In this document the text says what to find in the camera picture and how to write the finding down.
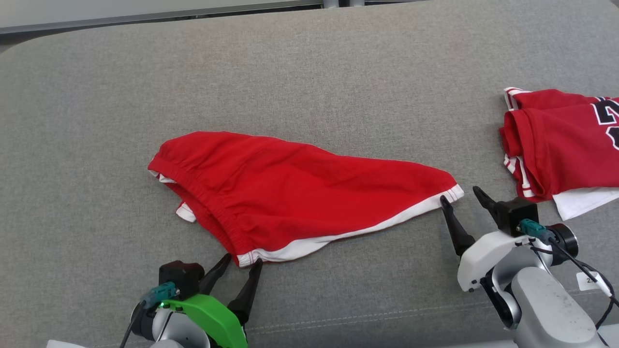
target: gray fabric surface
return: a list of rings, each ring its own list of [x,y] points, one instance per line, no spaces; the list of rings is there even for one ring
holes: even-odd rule
[[[174,215],[146,170],[196,130],[309,142],[454,175],[476,236],[493,230],[471,187],[512,198],[497,129],[501,89],[619,95],[619,9],[607,0],[434,0],[107,27],[0,54],[3,347],[121,340],[138,296],[174,259],[224,249]],[[582,260],[619,279],[619,202],[570,220]],[[551,202],[542,222],[559,221]],[[482,292],[463,293],[440,211],[265,265],[253,347],[411,347],[505,339]],[[607,301],[557,278],[597,319]],[[246,269],[215,287],[224,303]],[[617,323],[617,311],[609,323]],[[129,339],[130,348],[147,342]]]

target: black cable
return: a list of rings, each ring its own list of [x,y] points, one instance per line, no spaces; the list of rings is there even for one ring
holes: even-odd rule
[[[129,322],[129,327],[127,328],[127,331],[124,332],[123,340],[120,342],[120,346],[118,348],[124,348],[124,345],[127,344],[127,340],[129,339],[129,334],[131,334],[131,327],[136,322],[136,319],[142,316],[144,310],[146,309],[144,308],[145,304],[146,304],[146,301],[141,301],[140,303],[137,304],[140,307],[140,309],[137,311],[136,315],[133,316],[133,318],[131,318],[131,321]]]
[[[561,252],[561,254],[565,255],[568,259],[570,259],[578,268],[580,268],[580,270],[582,272],[584,272],[587,277],[589,277],[589,279],[591,279],[594,283],[597,283],[597,279],[585,268],[582,266],[582,264],[580,264],[580,262],[578,262],[578,260],[574,259],[573,256],[571,256],[567,251],[565,251],[560,245],[559,243],[557,243],[555,241],[554,238],[549,238],[548,241],[550,242],[550,244],[554,245],[557,249],[559,249],[559,251]]]
[[[582,262],[582,261],[578,261],[580,262],[583,266],[587,267],[589,270],[591,270],[591,272],[597,272],[600,275],[600,278],[602,278],[602,280],[606,283],[606,285],[608,286],[608,289],[610,289],[610,293],[615,296],[615,289],[613,289],[613,285],[608,281],[608,279],[606,279],[606,277],[600,273],[600,271],[596,270],[595,268],[591,267],[590,265]],[[608,317],[608,315],[610,314],[610,311],[613,309],[613,301],[611,300],[610,303],[608,304],[608,307],[606,308],[606,311],[604,312],[604,314],[602,315],[602,317],[600,318],[600,320],[597,321],[597,323],[595,324],[595,328],[599,329],[600,326],[602,325],[602,323],[606,320],[606,318]]]
[[[600,335],[600,333],[597,333],[597,337],[599,337],[599,338],[600,338],[600,341],[602,341],[602,343],[603,343],[605,346],[610,347],[610,346],[608,345],[608,343],[606,343],[606,341],[604,340],[604,337],[602,337],[602,335]]]
[[[541,248],[538,248],[538,247],[536,247],[536,246],[532,246],[532,247],[531,247],[531,250],[533,250],[533,251],[539,251],[540,253],[544,253],[544,254],[561,255],[561,254],[556,253],[556,252],[554,252],[554,251],[550,251],[550,250],[546,250],[546,249],[541,249]]]

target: jersey number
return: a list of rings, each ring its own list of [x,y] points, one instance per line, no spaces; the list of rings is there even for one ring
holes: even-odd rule
[[[600,125],[616,124],[619,120],[619,103],[614,100],[593,103],[593,109]],[[615,149],[619,150],[619,127],[609,126],[606,129],[606,135],[612,139]]]

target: white label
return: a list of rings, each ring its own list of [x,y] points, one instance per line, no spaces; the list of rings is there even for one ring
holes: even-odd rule
[[[597,272],[590,273],[592,276],[595,277],[595,279],[597,279],[597,281],[602,281],[602,278]],[[576,273],[576,279],[578,280],[578,288],[581,289],[581,291],[599,289],[597,284],[592,279],[590,279],[584,272]]]

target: red jersey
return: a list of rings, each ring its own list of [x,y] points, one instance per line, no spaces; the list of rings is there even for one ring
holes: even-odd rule
[[[514,110],[500,129],[503,147],[508,157],[524,159],[519,181],[528,179],[534,200],[619,187],[619,98],[506,89],[506,101]]]

